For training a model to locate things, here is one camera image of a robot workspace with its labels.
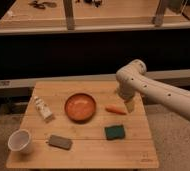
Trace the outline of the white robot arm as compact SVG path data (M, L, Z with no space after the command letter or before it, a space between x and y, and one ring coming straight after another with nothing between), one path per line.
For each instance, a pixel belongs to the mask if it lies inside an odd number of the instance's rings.
M146 71L139 59L120 68L116 72L119 96L129 101L135 92L142 93L190 121L190 91L152 80L145 76Z

